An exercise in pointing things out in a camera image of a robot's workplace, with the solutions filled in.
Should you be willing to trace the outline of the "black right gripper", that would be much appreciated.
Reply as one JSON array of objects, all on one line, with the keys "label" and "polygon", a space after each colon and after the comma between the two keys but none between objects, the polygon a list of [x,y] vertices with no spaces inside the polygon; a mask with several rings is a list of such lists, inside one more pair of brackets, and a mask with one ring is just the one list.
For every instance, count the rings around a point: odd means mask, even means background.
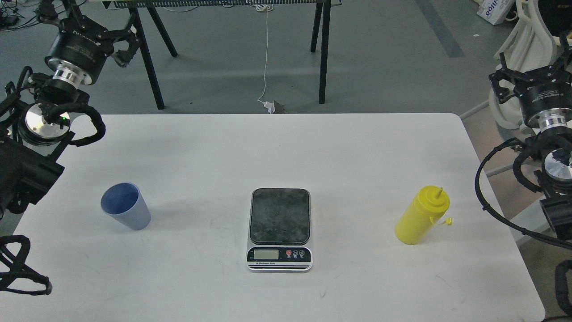
[{"label": "black right gripper", "polygon": [[558,114],[564,123],[571,120],[571,63],[572,49],[568,34],[559,35],[559,69],[538,68],[521,76],[521,71],[508,66],[505,53],[499,53],[499,68],[488,76],[498,104],[517,97],[521,104],[523,123],[530,128],[542,128],[541,118]]}]

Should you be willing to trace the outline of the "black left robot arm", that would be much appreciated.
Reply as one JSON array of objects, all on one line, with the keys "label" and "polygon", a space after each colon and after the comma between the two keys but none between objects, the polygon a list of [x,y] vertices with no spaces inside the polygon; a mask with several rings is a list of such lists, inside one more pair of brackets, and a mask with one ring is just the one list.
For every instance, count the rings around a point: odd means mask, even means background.
[{"label": "black left robot arm", "polygon": [[64,0],[66,16],[51,0],[35,9],[41,24],[59,32],[45,57],[51,75],[22,69],[9,82],[1,102],[1,214],[23,213],[37,204],[63,173],[57,159],[68,145],[81,147],[104,137],[101,114],[88,104],[82,85],[93,85],[107,59],[125,68],[139,49],[137,15],[126,26],[109,30],[80,11],[75,0]]}]

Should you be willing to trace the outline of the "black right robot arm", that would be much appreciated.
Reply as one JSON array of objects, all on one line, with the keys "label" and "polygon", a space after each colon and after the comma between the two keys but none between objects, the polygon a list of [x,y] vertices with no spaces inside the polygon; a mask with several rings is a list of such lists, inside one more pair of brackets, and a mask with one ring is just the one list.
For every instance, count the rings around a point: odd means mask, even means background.
[{"label": "black right robot arm", "polygon": [[[571,121],[572,94],[570,31],[559,36],[562,51],[552,64],[527,72],[507,66],[504,53],[501,67],[489,75],[493,94],[500,103],[517,98],[525,126],[538,130],[521,141],[515,137],[496,146],[480,163],[475,175],[475,192],[483,210],[524,236],[552,246],[571,249]],[[481,192],[479,179],[485,164],[505,148],[520,148],[512,164],[515,179],[532,192],[541,192],[541,210],[555,237],[536,233],[501,216]]]}]

